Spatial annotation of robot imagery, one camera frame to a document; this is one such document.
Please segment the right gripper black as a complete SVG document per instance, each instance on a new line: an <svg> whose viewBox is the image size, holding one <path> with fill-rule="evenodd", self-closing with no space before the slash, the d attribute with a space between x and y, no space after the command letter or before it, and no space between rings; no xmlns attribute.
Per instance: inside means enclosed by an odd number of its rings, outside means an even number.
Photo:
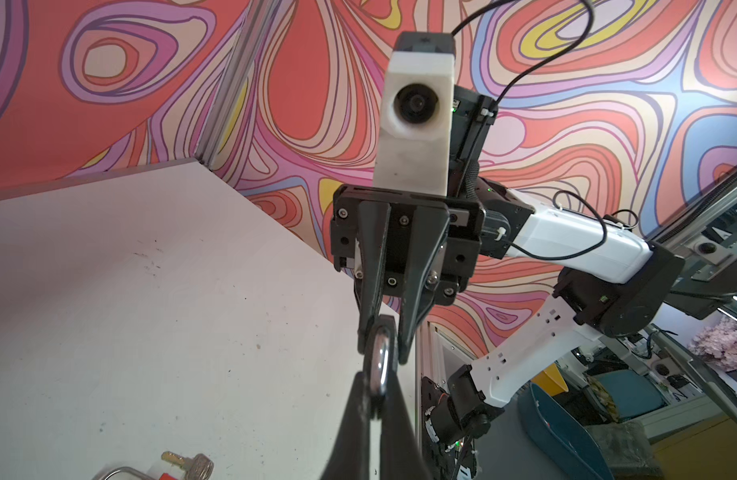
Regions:
<svg viewBox="0 0 737 480"><path fill-rule="evenodd" d="M350 269L356 276L360 354L366 353L384 295L401 299L397 358L400 364L408 362L424 290L434 294L436 305L443 306L451 305L466 290L480 252L484 221L485 209L477 201L338 187L330 243L334 267ZM436 282L428 278L429 270L436 274Z"/></svg>

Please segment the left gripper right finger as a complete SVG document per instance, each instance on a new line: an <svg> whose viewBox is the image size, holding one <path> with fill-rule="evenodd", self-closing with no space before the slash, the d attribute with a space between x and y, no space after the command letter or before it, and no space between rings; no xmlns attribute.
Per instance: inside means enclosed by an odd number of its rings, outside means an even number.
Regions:
<svg viewBox="0 0 737 480"><path fill-rule="evenodd" d="M428 480L431 478L416 445L416 437L394 372L386 380L381 408L379 446L381 480Z"/></svg>

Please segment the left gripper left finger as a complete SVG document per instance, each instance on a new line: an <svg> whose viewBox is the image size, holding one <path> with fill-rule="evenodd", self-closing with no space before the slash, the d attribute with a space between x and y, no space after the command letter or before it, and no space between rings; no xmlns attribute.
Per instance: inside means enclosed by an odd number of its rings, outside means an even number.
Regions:
<svg viewBox="0 0 737 480"><path fill-rule="evenodd" d="M366 480L369 470L371 401L364 372L356 373L338 435L321 480Z"/></svg>

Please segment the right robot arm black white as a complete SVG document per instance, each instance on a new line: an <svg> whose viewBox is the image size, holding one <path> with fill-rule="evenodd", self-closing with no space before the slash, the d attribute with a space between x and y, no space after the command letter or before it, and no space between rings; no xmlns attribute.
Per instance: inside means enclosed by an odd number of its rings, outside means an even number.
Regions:
<svg viewBox="0 0 737 480"><path fill-rule="evenodd" d="M368 477L372 420L381 423L380 477L428 478L397 368L431 308L452 304L466 288L479 256L524 256L561 271L552 294L516 334L458 368L432 399L424 415L430 440L460 453L488 432L520 387L564 353L644 328L682 270L682 259L611 215L574 213L481 178L477 160L497 110L489 96L454 89L442 194L352 185L334 193L334 266L354 272L364 367L352 383L326 479Z"/></svg>

